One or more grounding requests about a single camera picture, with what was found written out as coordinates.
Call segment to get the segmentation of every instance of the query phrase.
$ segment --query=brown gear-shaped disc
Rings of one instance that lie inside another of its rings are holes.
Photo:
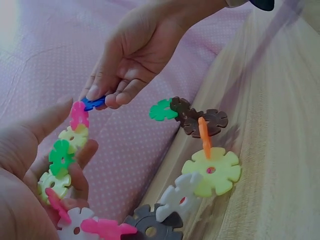
[[[221,128],[225,128],[228,125],[228,116],[224,111],[218,111],[217,109],[208,109],[206,113],[199,116],[203,117],[207,122],[208,135],[212,137],[221,132]],[[184,121],[183,129],[187,135],[191,135],[193,138],[200,138],[198,118],[188,117]]]
[[[180,122],[181,127],[184,126],[187,118],[198,119],[203,113],[202,111],[197,112],[194,108],[191,108],[190,102],[178,96],[172,98],[170,108],[172,111],[178,113],[178,116],[175,118],[175,120]]]

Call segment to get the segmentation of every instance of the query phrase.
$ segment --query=white gear-shaped disc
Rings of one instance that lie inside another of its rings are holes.
[[[198,172],[183,174],[175,181],[176,187],[169,186],[159,200],[160,206],[155,213],[158,222],[163,222],[173,212],[177,212],[182,220],[185,220],[188,213],[200,202],[195,196],[196,190],[203,177]]]
[[[94,217],[95,213],[87,208],[79,207],[72,208],[68,211],[71,219],[71,224],[67,224],[63,219],[60,219],[57,226],[61,228],[58,230],[60,240],[99,240],[98,234],[88,233],[81,230],[81,223],[85,219],[93,218],[98,221],[97,217]]]

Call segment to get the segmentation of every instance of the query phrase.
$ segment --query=yellow toy piece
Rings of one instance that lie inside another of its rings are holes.
[[[241,175],[239,158],[232,151],[226,154],[222,147],[212,147],[210,151],[210,159],[206,158],[204,150],[193,154],[192,160],[186,161],[181,171],[182,174],[198,172],[203,176],[194,192],[202,198],[211,197],[212,189],[218,196],[227,193]]]
[[[62,199],[68,192],[68,188],[71,185],[71,177],[69,174],[61,177],[56,178],[49,170],[49,172],[45,172],[38,182],[38,192],[41,197],[41,199],[47,203],[48,205],[49,200],[48,196],[45,192],[46,188],[52,188],[55,193],[58,195],[60,199]]]
[[[67,140],[69,142],[69,151],[68,154],[74,154],[77,151],[77,148],[83,148],[88,140],[89,131],[88,128],[80,123],[75,131],[71,129],[71,126],[68,126],[66,130],[63,130],[58,138],[62,140]]]

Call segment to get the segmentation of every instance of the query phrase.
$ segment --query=brown toy piece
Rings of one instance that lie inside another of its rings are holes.
[[[198,119],[203,114],[203,111],[197,112],[194,108],[190,108],[191,104],[182,97],[175,96],[170,103],[170,109],[178,113],[175,118],[177,122],[180,122],[180,126],[183,127],[187,118]]]
[[[174,231],[183,227],[182,219],[174,212],[163,222],[158,222],[156,211],[160,206],[156,203],[154,211],[151,211],[150,205],[143,205],[134,210],[136,218],[127,216],[123,223],[137,228],[138,232],[122,235],[121,240],[182,240],[184,234],[181,231]]]
[[[228,125],[228,116],[224,111],[218,111],[217,109],[208,109],[206,113],[199,116],[203,117],[207,122],[208,135],[212,137],[221,132],[221,128],[225,128]],[[187,135],[191,135],[193,138],[200,138],[198,119],[188,117],[183,124],[184,132]]]

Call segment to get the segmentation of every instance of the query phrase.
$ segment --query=connected toy pieces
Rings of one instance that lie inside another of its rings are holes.
[[[39,182],[41,199],[60,216],[57,230],[61,240],[182,240],[183,233],[175,231],[197,209],[201,198],[214,193],[219,196],[230,191],[241,176],[239,158],[222,147],[212,147],[210,137],[228,125],[227,114],[216,109],[196,111],[180,97],[163,99],[150,108],[149,116],[156,121],[175,119],[187,135],[201,139],[203,149],[194,153],[157,203],[143,205],[118,225],[114,220],[95,216],[89,208],[66,211],[61,202],[72,185],[68,172],[75,153],[83,148],[89,135],[89,112],[104,104],[105,96],[96,101],[84,98],[76,101],[70,112],[70,126],[54,143],[48,160],[51,163]]]

